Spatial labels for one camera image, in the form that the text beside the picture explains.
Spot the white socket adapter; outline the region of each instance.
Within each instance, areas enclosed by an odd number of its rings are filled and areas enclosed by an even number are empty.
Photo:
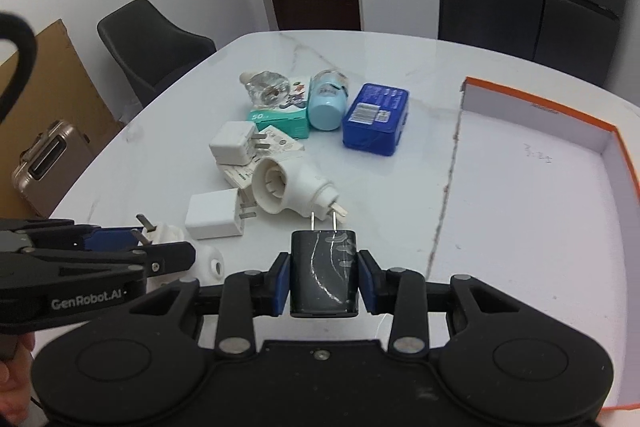
[[[184,225],[194,239],[227,237],[244,233],[244,220],[255,212],[244,212],[248,206],[240,198],[237,188],[194,194]]]
[[[265,157],[255,168],[252,178],[255,202],[262,210],[277,214],[284,208],[301,216],[313,213],[324,219],[335,212],[343,221],[347,211],[338,203],[334,183],[322,176],[302,151]]]
[[[164,243],[180,243],[186,240],[184,230],[174,227],[174,225],[166,223],[153,224],[146,218],[145,214],[138,214],[136,219],[142,223],[144,228],[142,232],[138,229],[132,229],[131,232],[143,247],[147,245],[162,245]],[[196,249],[194,271],[204,274],[207,279],[211,279],[214,283],[222,282],[225,278],[225,259],[220,250],[212,245],[203,245],[195,241],[190,241],[190,243]],[[147,290],[156,290],[160,286],[175,280],[175,277],[175,274],[172,273],[153,277],[147,281]]]
[[[226,122],[209,143],[216,163],[223,165],[247,165],[255,156],[256,149],[268,149],[268,143],[260,142],[267,138],[258,133],[254,122]]]

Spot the cardboard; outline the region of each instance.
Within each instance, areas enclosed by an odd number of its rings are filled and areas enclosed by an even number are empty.
[[[95,90],[61,20],[37,36],[38,58],[20,98],[0,124],[0,216],[33,217],[33,209],[11,183],[20,153],[55,120],[66,120],[85,133],[97,155],[121,130]],[[17,53],[0,65],[4,89],[17,63]]]

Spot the barcode label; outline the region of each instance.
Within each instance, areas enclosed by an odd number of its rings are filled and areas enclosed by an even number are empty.
[[[391,116],[391,111],[378,111],[378,115],[376,116],[376,121],[386,123],[389,121],[390,116]]]
[[[326,94],[327,96],[335,96],[338,93],[337,87],[334,86],[322,86],[318,89],[318,94]]]
[[[376,121],[376,116],[378,115],[379,110],[380,110],[379,105],[360,102],[351,113],[351,116],[349,117],[349,121],[371,125]]]

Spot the suitcase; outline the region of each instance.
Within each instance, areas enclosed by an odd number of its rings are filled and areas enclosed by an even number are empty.
[[[12,183],[39,215],[49,217],[93,161],[88,142],[76,127],[58,120],[20,154]]]

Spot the human hand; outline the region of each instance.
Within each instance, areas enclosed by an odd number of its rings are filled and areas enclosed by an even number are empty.
[[[34,333],[20,335],[14,357],[0,362],[0,414],[14,425],[25,421],[29,415],[31,351],[35,344]]]

